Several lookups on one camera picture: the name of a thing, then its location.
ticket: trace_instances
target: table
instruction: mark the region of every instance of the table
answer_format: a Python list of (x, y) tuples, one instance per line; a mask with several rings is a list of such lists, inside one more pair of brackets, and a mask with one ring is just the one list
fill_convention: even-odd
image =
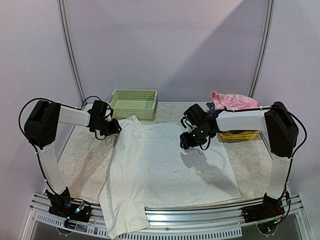
[[(151, 121), (142, 124), (180, 122), (183, 112), (195, 102), (158, 102)], [(207, 109), (205, 102), (197, 102)], [(64, 148), (58, 166), (73, 198), (99, 203), (98, 194), (109, 176), (117, 136), (95, 139), (87, 127), (76, 126)], [(241, 198), (214, 205), (261, 198), (267, 191), (272, 159), (260, 136), (246, 141), (222, 141), (229, 156)]]

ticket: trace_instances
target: vertical metal post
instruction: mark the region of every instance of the vertical metal post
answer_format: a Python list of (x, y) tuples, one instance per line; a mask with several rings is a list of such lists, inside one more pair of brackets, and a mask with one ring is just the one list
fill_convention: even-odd
[(57, 0), (57, 3), (58, 3), (59, 15), (60, 15), (62, 33), (63, 33), (63, 38), (64, 38), (64, 44), (66, 47), (66, 52), (68, 54), (68, 59), (69, 59), (75, 87), (76, 87), (76, 90), (78, 92), (78, 95), (79, 95), (81, 102), (83, 102), (86, 99), (86, 97), (85, 97), (85, 92), (84, 92), (84, 89), (83, 89), (83, 86), (82, 86), (82, 83), (80, 80), (80, 76), (79, 76), (79, 72), (78, 72), (77, 64), (76, 64), (76, 60), (75, 60), (75, 55), (74, 55), (74, 51), (73, 51), (72, 43), (71, 43), (71, 39), (70, 39), (70, 33), (69, 33), (69, 29), (68, 29), (68, 22), (67, 22), (67, 16), (66, 16), (65, 2), (64, 2), (64, 0)]
[(253, 98), (253, 96), (255, 94), (258, 80), (259, 80), (259, 76), (260, 76), (261, 69), (262, 69), (262, 65), (264, 62), (266, 49), (267, 49), (267, 43), (268, 43), (270, 29), (271, 29), (272, 15), (274, 12), (274, 5), (275, 5), (275, 0), (269, 0), (268, 9), (267, 9), (266, 18), (265, 18), (264, 27), (263, 27), (263, 34), (262, 34), (262, 39), (261, 39), (260, 51), (259, 51), (259, 55), (258, 55), (258, 61), (255, 66), (252, 84), (251, 84), (251, 87), (248, 92), (248, 96), (250, 98)]

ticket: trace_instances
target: white fabric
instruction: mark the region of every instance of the white fabric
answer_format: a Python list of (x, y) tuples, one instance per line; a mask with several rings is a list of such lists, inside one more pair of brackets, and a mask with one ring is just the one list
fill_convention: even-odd
[(224, 145), (215, 137), (208, 150), (180, 148), (177, 123), (141, 125), (121, 120), (109, 178), (99, 194), (108, 236), (149, 226), (145, 207), (184, 207), (240, 198)]

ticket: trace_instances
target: pink cloth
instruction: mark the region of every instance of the pink cloth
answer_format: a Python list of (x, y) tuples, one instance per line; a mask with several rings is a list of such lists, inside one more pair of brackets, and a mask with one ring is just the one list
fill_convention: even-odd
[(258, 108), (258, 102), (251, 97), (240, 94), (222, 94), (216, 91), (211, 93), (216, 110), (224, 109), (230, 110), (254, 109)]

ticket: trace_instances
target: white wall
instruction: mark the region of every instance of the white wall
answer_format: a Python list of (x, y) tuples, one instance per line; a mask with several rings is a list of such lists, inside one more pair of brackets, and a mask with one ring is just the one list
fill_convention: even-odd
[(68, 0), (85, 94), (157, 89), (160, 101), (247, 95), (267, 0)]
[[(35, 97), (73, 106), (80, 100), (56, 0), (2, 0), (0, 23), (0, 239), (17, 240), (34, 192), (44, 189), (34, 150), (18, 129), (19, 111)], [(70, 129), (59, 128), (57, 152)]]
[(320, 1), (275, 1), (271, 33), (254, 98), (282, 101), (308, 131), (290, 187), (299, 193), (314, 239), (320, 239)]

